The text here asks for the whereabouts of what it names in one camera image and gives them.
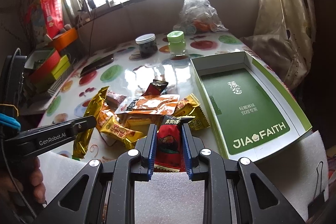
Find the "white lid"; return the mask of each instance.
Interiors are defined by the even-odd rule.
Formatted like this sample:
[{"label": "white lid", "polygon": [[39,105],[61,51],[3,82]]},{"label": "white lid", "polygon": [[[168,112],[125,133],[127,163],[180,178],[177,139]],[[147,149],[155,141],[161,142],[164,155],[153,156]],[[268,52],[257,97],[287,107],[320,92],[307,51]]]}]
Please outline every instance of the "white lid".
[{"label": "white lid", "polygon": [[153,41],[155,39],[155,34],[149,33],[149,34],[144,34],[138,38],[135,39],[135,42],[137,44],[143,44],[149,41]]}]

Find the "green box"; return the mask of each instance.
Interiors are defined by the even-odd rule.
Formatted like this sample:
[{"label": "green box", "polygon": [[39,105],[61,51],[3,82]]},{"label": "green box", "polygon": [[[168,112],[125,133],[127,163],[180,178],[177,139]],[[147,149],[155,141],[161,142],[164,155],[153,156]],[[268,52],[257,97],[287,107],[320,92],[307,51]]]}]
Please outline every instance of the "green box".
[{"label": "green box", "polygon": [[287,88],[248,53],[199,57],[192,64],[222,156],[258,161],[312,133]]}]

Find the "silver screw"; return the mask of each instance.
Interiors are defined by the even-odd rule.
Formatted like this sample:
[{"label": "silver screw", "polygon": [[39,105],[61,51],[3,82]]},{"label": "silver screw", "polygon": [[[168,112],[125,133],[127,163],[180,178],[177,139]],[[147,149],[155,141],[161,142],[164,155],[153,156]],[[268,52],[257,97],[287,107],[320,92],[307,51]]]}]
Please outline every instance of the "silver screw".
[{"label": "silver screw", "polygon": [[204,156],[209,156],[211,154],[211,150],[207,149],[207,148],[204,148],[204,149],[201,150],[201,154],[204,155]]},{"label": "silver screw", "polygon": [[96,167],[96,166],[98,166],[100,164],[100,161],[99,160],[90,160],[90,162],[89,162],[89,165],[91,166],[91,167]]},{"label": "silver screw", "polygon": [[250,164],[250,159],[248,158],[241,158],[240,159],[240,163],[243,164],[243,165],[249,165]]},{"label": "silver screw", "polygon": [[139,151],[136,149],[131,149],[128,151],[128,155],[130,155],[131,157],[136,156],[137,154],[139,154]]}]

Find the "black phone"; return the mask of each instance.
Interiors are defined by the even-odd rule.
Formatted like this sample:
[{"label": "black phone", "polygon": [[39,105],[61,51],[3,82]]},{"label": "black phone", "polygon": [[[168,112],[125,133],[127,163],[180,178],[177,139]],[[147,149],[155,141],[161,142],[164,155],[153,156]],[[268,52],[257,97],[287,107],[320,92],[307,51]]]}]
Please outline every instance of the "black phone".
[{"label": "black phone", "polygon": [[87,65],[86,67],[84,67],[82,69],[82,72],[81,72],[81,77],[83,77],[84,75],[87,75],[88,73],[94,71],[94,70],[97,70],[101,67],[104,67],[110,63],[113,62],[113,54],[110,54],[110,55],[107,55],[105,57],[103,57],[102,59],[99,59],[93,63],[91,63],[90,65]]}]

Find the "curtain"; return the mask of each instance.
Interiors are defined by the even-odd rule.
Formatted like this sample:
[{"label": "curtain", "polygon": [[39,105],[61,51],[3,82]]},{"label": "curtain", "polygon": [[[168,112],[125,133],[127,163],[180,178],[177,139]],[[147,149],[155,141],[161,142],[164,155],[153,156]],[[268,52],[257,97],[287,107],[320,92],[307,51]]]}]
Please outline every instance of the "curtain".
[{"label": "curtain", "polygon": [[310,70],[315,34],[313,0],[260,0],[254,35],[241,40],[293,90]]}]

